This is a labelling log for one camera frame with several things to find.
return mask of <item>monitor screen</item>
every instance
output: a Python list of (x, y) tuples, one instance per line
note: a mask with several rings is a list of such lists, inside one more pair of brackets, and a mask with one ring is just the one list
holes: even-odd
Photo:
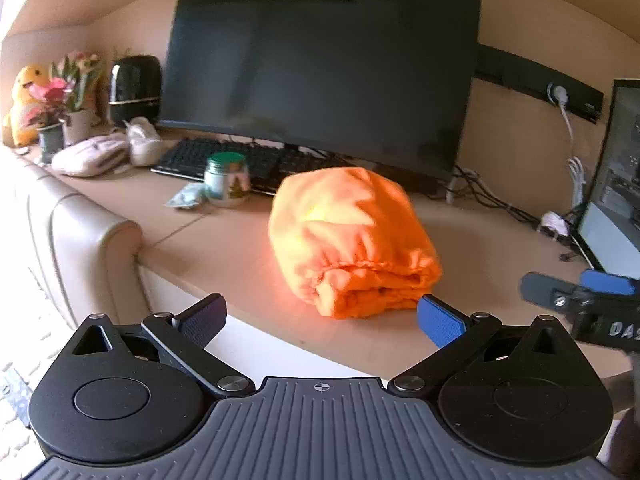
[(480, 0), (178, 0), (160, 124), (446, 178), (479, 8)]
[(640, 278), (640, 80), (616, 80), (578, 241), (597, 268)]

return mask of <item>yellow plush toy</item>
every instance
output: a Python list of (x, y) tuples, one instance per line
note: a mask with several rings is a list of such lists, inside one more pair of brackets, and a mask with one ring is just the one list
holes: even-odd
[(29, 93), (29, 86), (36, 84), (46, 86), (49, 83), (49, 73), (38, 65), (27, 65), (15, 78), (14, 89), (11, 96), (14, 98), (14, 105), (9, 113), (4, 117), (4, 127), (11, 128), (11, 134), (16, 146), (26, 146), (38, 138), (38, 131), (35, 126), (22, 126), (25, 114), (40, 102), (34, 99)]

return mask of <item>pink bag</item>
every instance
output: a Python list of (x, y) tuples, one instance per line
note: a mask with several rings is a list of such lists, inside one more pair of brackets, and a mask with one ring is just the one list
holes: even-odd
[(115, 168), (129, 156), (124, 134), (92, 137), (57, 152), (51, 168), (69, 176), (95, 176)]

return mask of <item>metal screw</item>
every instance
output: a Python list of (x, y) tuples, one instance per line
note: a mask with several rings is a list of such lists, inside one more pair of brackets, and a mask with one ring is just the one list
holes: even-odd
[(237, 375), (229, 375), (218, 381), (218, 387), (225, 392), (240, 392), (248, 385), (249, 380), (246, 377), (240, 377)]
[(394, 386), (401, 392), (417, 392), (424, 388), (424, 380), (415, 375), (402, 375), (394, 379)]

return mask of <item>desk surface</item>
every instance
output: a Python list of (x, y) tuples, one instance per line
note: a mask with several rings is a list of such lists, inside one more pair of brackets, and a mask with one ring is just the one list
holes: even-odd
[[(181, 212), (163, 204), (185, 181), (148, 170), (61, 180), (141, 225), (139, 260), (146, 268), (194, 296), (223, 294), (229, 314), (264, 332), (386, 379), (436, 350), (417, 327), (415, 311), (334, 320), (298, 300), (268, 241), (271, 198), (252, 194), (236, 209), (205, 205)], [(576, 280), (585, 268), (582, 261), (560, 262), (559, 244), (505, 211), (478, 210), (464, 201), (462, 207), (449, 206), (420, 196), (413, 202), (444, 268), (434, 294), (466, 314), (484, 310), (505, 324), (529, 324), (544, 310), (520, 299), (520, 278), (537, 270)], [(582, 350), (601, 376), (629, 368), (622, 352), (588, 345)]]

